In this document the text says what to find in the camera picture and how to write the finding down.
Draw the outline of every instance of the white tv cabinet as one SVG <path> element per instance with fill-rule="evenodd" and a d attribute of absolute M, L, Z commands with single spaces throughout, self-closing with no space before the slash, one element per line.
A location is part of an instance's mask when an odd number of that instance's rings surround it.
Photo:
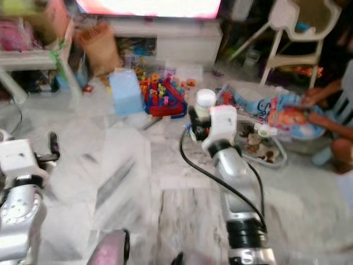
<path fill-rule="evenodd" d="M 157 38 L 156 61 L 213 66 L 222 40 L 217 21 L 108 19 L 119 37 Z"/>

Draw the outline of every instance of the white bottle cap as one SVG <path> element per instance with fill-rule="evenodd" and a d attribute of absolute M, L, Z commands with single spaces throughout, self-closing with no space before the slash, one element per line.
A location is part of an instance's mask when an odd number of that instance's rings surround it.
<path fill-rule="evenodd" d="M 213 107 L 216 104 L 216 94 L 210 89 L 201 89 L 196 94 L 196 102 L 201 107 Z"/>

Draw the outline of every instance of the person's leg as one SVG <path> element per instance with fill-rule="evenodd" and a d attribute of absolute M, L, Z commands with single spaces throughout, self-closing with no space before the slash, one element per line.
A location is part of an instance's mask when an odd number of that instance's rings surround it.
<path fill-rule="evenodd" d="M 353 170 L 353 142 L 346 138 L 338 138 L 331 143 L 335 158 L 334 166 L 338 173 L 344 174 Z"/>

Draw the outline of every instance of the television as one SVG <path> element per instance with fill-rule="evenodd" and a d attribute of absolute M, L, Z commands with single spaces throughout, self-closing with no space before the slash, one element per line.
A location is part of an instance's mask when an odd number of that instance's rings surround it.
<path fill-rule="evenodd" d="M 217 17 L 221 0 L 76 0 L 81 13 L 129 17 Z"/>

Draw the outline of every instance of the marble floor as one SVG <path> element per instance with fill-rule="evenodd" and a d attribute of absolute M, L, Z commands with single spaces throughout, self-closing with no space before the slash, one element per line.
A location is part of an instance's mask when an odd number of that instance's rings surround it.
<path fill-rule="evenodd" d="M 198 88 L 220 87 L 227 78 L 206 73 Z M 39 264 L 85 264 L 100 230 L 121 228 L 131 233 L 129 265 L 170 264 L 178 252 L 191 249 L 227 264 L 220 190 L 178 151 L 188 119 L 163 119 L 142 131 L 146 115 L 117 118 L 111 96 L 93 84 L 93 93 L 79 103 L 59 92 L 33 95 L 22 108 L 16 137 L 31 139 L 37 152 L 47 153 L 47 135 L 54 131 L 62 152 L 45 190 L 48 215 Z M 210 158 L 190 139 L 185 153 L 212 170 Z M 352 265 L 353 215 L 337 176 L 312 166 L 308 157 L 288 157 L 282 169 L 254 165 L 265 185 L 269 238 L 278 264 Z"/>

